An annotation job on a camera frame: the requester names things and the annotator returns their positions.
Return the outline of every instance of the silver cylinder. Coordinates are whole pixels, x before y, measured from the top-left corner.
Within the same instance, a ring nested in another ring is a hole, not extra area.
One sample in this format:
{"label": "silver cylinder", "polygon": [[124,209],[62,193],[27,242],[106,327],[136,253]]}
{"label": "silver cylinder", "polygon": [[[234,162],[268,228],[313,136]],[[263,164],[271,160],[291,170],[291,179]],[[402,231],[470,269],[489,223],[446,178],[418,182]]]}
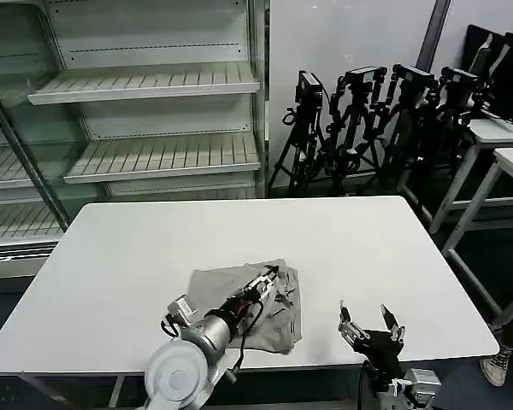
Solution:
{"label": "silver cylinder", "polygon": [[210,365],[214,365],[223,355],[230,342],[230,329],[227,323],[216,316],[206,316],[195,326],[180,331],[184,340],[202,349]]}

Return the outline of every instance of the person's foot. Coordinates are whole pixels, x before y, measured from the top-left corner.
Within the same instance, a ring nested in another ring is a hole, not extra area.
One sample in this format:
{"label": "person's foot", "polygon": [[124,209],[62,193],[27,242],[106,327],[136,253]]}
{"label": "person's foot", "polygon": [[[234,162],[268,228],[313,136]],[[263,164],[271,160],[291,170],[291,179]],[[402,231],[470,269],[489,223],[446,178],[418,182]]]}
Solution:
{"label": "person's foot", "polygon": [[498,354],[487,359],[481,359],[481,370],[492,386],[501,387],[504,385],[507,366],[512,353],[512,348],[506,348],[500,344]]}

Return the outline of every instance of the black wire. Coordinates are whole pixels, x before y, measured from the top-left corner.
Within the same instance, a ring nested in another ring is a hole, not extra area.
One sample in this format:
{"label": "black wire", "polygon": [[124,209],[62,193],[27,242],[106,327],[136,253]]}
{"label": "black wire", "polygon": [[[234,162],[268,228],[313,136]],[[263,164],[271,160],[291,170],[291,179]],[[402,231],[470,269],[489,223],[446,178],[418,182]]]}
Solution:
{"label": "black wire", "polygon": [[168,329],[167,325],[165,324],[165,322],[163,320],[160,322],[160,326],[162,327],[162,330],[165,331],[165,333],[168,336],[171,336],[173,339],[175,339],[176,337],[179,337],[179,330],[174,326],[173,317],[171,316],[171,314],[168,313],[168,315],[165,317],[165,319],[167,319],[167,321],[169,323],[169,327],[171,327],[172,331],[170,331]]}
{"label": "black wire", "polygon": [[327,98],[327,103],[330,106],[331,105],[331,99],[328,96],[327,90],[325,89],[325,85],[321,82],[320,79],[317,78],[315,74],[313,74],[314,78],[317,80],[317,82],[320,84],[321,87],[323,87],[323,92],[325,93],[325,97]]}
{"label": "black wire", "polygon": [[369,366],[369,361],[366,360],[361,366],[359,371],[359,390],[357,391],[357,410],[363,409],[363,380],[365,379],[365,369]]}
{"label": "black wire", "polygon": [[245,349],[245,340],[247,339],[247,336],[249,336],[249,332],[255,325],[255,323],[260,319],[260,315],[262,314],[262,311],[264,310],[264,305],[262,304],[262,301],[256,302],[258,306],[260,306],[260,309],[258,310],[258,313],[256,314],[255,319],[251,322],[243,336],[241,337],[241,346],[239,346],[239,359],[236,361],[235,365],[233,365],[232,372],[233,374],[236,374],[239,372],[239,368],[241,367],[241,363],[243,363],[244,359],[244,349]]}

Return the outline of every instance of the glass door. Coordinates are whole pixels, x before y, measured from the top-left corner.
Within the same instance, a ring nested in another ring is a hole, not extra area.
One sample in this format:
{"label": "glass door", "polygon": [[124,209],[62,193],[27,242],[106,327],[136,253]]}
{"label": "glass door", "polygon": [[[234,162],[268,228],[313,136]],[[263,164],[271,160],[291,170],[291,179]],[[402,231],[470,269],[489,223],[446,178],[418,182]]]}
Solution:
{"label": "glass door", "polygon": [[0,252],[22,255],[56,243],[99,195],[62,181],[84,145],[72,108],[27,99],[58,72],[41,19],[34,6],[0,4]]}

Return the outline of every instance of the refrigerated display case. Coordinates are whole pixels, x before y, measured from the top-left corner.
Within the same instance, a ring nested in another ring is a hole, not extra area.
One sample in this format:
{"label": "refrigerated display case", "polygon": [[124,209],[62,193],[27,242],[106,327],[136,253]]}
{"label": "refrigerated display case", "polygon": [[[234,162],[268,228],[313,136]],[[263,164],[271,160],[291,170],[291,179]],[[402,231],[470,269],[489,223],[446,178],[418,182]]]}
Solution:
{"label": "refrigerated display case", "polygon": [[263,196],[265,9],[0,0],[0,251],[89,202]]}

